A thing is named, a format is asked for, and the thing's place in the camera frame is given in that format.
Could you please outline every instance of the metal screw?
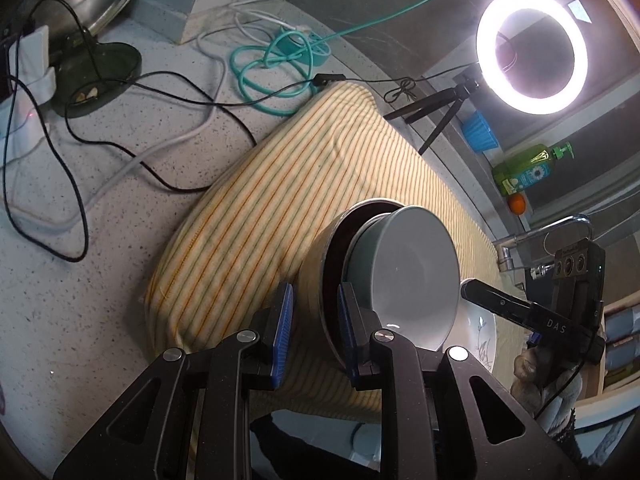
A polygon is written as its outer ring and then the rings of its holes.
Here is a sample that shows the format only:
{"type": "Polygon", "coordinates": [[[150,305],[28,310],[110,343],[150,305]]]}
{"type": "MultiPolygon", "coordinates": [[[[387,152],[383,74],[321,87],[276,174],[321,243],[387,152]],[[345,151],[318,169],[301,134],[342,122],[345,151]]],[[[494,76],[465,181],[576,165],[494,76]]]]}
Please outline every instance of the metal screw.
{"type": "Polygon", "coordinates": [[[162,358],[165,361],[169,361],[169,362],[177,361],[181,357],[182,357],[182,350],[180,350],[179,348],[168,348],[162,354],[162,358]]]}
{"type": "Polygon", "coordinates": [[[381,343],[388,343],[389,341],[394,340],[394,333],[391,330],[376,330],[376,333],[373,335],[378,341],[381,343]]]}
{"type": "Polygon", "coordinates": [[[255,341],[256,337],[257,335],[255,335],[253,330],[242,330],[241,332],[238,332],[238,335],[236,336],[238,341],[241,343],[250,343],[251,341],[255,341]]]}
{"type": "Polygon", "coordinates": [[[462,348],[462,346],[452,346],[449,348],[449,357],[456,361],[464,361],[469,357],[469,352],[467,352],[465,348],[462,348]]]}

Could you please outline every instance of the bowl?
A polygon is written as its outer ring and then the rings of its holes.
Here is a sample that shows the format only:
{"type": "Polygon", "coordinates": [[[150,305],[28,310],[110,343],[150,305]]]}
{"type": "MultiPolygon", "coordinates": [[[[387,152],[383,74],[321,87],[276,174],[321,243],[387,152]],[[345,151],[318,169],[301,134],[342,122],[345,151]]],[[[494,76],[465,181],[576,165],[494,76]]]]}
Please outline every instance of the bowl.
{"type": "Polygon", "coordinates": [[[346,279],[361,308],[417,347],[438,350],[456,319],[460,269],[440,219],[408,206],[378,219],[360,235],[346,279]]]}
{"type": "Polygon", "coordinates": [[[388,198],[358,202],[336,217],[312,242],[296,283],[294,315],[305,330],[309,348],[344,369],[338,325],[338,285],[353,237],[375,216],[397,211],[402,204],[388,198]]]}
{"type": "Polygon", "coordinates": [[[345,254],[344,257],[344,262],[342,263],[342,281],[346,282],[347,281],[347,267],[349,264],[349,260],[351,258],[351,253],[353,253],[353,248],[355,247],[357,241],[360,239],[360,236],[362,236],[363,232],[366,231],[367,229],[369,229],[373,224],[375,224],[378,220],[382,220],[384,217],[389,216],[391,213],[382,213],[379,215],[374,216],[373,218],[367,220],[366,222],[364,222],[364,224],[362,225],[362,227],[360,229],[358,229],[358,232],[353,235],[353,238],[351,239],[351,242],[349,243],[349,247],[347,248],[347,253],[345,254]]]}

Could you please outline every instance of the blue silicone cup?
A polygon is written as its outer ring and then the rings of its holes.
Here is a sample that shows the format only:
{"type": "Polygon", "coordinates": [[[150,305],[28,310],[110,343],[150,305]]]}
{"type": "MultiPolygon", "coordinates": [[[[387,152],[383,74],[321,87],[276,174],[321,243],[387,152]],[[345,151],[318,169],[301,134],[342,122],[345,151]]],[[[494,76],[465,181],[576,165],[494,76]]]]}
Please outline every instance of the blue silicone cup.
{"type": "Polygon", "coordinates": [[[476,153],[498,147],[498,140],[491,131],[489,124],[480,112],[475,112],[471,118],[462,125],[462,134],[465,136],[471,149],[476,153]]]}

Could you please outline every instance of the soap bottle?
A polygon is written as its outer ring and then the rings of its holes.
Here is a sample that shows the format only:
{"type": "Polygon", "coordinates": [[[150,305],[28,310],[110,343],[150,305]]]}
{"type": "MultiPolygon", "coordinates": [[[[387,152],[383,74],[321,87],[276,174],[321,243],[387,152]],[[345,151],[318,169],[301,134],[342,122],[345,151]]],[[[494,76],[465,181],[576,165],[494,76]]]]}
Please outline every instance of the soap bottle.
{"type": "Polygon", "coordinates": [[[570,143],[548,148],[536,144],[523,152],[498,164],[492,171],[494,181],[501,195],[508,196],[532,186],[548,177],[554,169],[556,160],[565,153],[574,157],[570,143]]]}

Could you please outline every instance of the teal cable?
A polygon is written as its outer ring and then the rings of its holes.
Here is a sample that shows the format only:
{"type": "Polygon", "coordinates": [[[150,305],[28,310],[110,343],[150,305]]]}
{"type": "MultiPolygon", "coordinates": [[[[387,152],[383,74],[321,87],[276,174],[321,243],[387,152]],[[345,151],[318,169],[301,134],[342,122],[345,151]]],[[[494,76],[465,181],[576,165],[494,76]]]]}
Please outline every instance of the teal cable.
{"type": "MultiPolygon", "coordinates": [[[[372,27],[373,25],[378,25],[379,23],[383,23],[386,22],[388,20],[391,20],[393,18],[396,18],[406,12],[408,12],[409,10],[413,10],[417,7],[420,7],[421,5],[430,2],[431,0],[420,0],[419,2],[415,3],[415,4],[411,4],[407,7],[404,7],[396,12],[393,12],[391,14],[388,14],[386,16],[383,16],[382,18],[378,18],[376,20],[371,20],[370,22],[366,22],[363,23],[361,25],[354,25],[353,27],[347,28],[346,30],[342,30],[340,32],[334,32],[333,34],[329,34],[328,36],[325,36],[324,38],[321,38],[320,40],[314,41],[313,43],[310,43],[309,40],[307,39],[305,34],[302,34],[301,32],[297,31],[297,30],[288,30],[287,32],[283,32],[282,34],[278,35],[276,38],[274,38],[273,41],[271,41],[271,43],[269,44],[269,46],[257,46],[257,45],[245,45],[245,46],[240,46],[238,48],[236,48],[230,55],[230,59],[229,59],[229,65],[231,67],[232,72],[234,73],[234,75],[236,76],[236,78],[238,79],[238,89],[240,94],[242,95],[242,97],[244,99],[246,99],[247,101],[251,101],[252,97],[247,93],[247,90],[245,87],[249,87],[257,92],[260,92],[262,94],[269,94],[272,92],[271,89],[269,88],[265,88],[263,86],[258,85],[257,83],[249,80],[246,78],[246,72],[252,68],[254,68],[255,66],[258,65],[262,65],[264,68],[274,68],[275,66],[280,65],[281,63],[289,63],[291,66],[293,66],[298,73],[304,77],[305,79],[312,79],[312,71],[313,71],[313,46],[321,44],[321,43],[325,43],[329,40],[333,40],[335,38],[340,38],[341,36],[344,36],[346,34],[351,34],[352,32],[356,32],[358,30],[362,30],[363,28],[367,28],[367,27],[372,27]],[[289,54],[288,56],[285,56],[283,53],[281,53],[278,50],[277,44],[280,40],[288,37],[288,36],[296,36],[299,37],[300,39],[302,39],[302,43],[303,46],[293,52],[292,54],[289,54]],[[236,64],[236,57],[238,54],[240,54],[241,52],[245,52],[247,50],[257,50],[260,52],[263,52],[263,56],[260,59],[255,59],[252,62],[249,62],[248,64],[246,64],[244,67],[240,68],[237,64],[236,64]],[[296,59],[300,58],[302,56],[302,53],[306,52],[308,55],[308,60],[309,60],[309,64],[308,64],[308,70],[305,70],[304,68],[302,68],[298,63],[295,62],[296,59]]],[[[286,94],[281,94],[279,97],[295,97],[297,95],[300,95],[303,91],[305,91],[307,88],[309,88],[309,83],[305,83],[304,85],[301,85],[301,87],[298,90],[292,91],[292,92],[287,92],[286,94]]],[[[314,87],[311,86],[311,90],[312,92],[315,92],[314,87]]],[[[275,115],[275,116],[281,116],[281,117],[287,117],[287,116],[292,116],[293,114],[295,114],[298,109],[295,110],[277,110],[276,108],[269,108],[267,106],[261,105],[261,104],[256,104],[254,105],[254,107],[262,112],[271,114],[271,115],[275,115]]]]}

